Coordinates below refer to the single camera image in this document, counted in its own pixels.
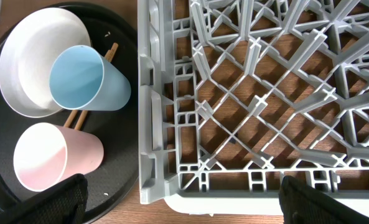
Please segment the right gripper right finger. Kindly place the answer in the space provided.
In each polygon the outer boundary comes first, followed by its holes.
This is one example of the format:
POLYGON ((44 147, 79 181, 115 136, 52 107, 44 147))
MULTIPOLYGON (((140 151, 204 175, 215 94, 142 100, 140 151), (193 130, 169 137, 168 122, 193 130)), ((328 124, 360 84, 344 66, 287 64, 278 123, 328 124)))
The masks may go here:
POLYGON ((369 217, 292 176, 285 176, 281 182, 279 204, 284 224, 369 223, 369 217))

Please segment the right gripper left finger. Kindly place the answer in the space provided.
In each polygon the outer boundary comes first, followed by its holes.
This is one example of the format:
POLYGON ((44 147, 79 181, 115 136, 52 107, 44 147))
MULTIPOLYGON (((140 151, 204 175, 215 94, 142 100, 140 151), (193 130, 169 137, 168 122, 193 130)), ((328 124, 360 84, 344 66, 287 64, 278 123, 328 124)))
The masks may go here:
POLYGON ((75 174, 0 213, 3 223, 81 223, 88 200, 88 182, 75 174))

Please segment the pink plastic cup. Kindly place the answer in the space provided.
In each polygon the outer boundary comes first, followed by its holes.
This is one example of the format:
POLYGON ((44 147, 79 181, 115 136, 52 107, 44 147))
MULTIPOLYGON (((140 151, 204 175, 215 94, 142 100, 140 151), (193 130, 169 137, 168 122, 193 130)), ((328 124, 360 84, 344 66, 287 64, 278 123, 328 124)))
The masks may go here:
POLYGON ((104 147, 93 134, 51 123, 36 123, 20 136, 14 150, 14 172, 28 190, 44 191, 75 175, 96 170, 104 147))

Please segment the light blue plastic cup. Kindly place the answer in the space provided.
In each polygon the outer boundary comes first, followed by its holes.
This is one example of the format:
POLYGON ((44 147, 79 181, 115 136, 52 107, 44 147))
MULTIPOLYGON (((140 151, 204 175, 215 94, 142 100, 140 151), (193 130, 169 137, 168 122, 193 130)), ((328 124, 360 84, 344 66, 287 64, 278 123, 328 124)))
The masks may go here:
POLYGON ((70 47, 56 58, 49 88, 54 102, 67 110, 116 111, 131 97, 129 80, 87 45, 70 47))

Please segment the grey round plate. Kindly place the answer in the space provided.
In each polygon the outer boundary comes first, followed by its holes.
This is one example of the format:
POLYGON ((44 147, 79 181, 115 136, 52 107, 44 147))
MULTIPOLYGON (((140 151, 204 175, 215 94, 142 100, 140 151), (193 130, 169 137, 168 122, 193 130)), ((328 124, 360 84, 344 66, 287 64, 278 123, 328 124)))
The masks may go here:
POLYGON ((61 111, 49 88, 52 65, 67 48, 90 44, 84 23, 66 9, 50 7, 25 17, 8 35, 0 55, 0 90, 5 102, 29 118, 61 111))

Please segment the wooden chopstick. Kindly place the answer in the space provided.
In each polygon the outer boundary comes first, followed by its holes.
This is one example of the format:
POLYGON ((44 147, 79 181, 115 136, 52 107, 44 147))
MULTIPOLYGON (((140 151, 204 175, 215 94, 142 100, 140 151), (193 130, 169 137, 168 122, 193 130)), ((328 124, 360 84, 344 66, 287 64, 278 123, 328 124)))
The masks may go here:
MULTIPOLYGON (((118 49, 118 44, 117 43, 114 43, 112 48, 107 51, 107 54, 105 55, 105 58, 107 59, 107 61, 111 62, 113 60, 113 57, 118 49)), ((75 130, 80 130, 85 119, 86 119, 86 116, 88 114, 88 111, 87 110, 83 110, 79 116, 79 119, 74 127, 75 130)))
POLYGON ((78 114, 78 110, 72 110, 71 113, 69 114, 66 122, 64 123, 64 127, 70 128, 71 125, 73 124, 74 119, 76 118, 77 114, 78 114))

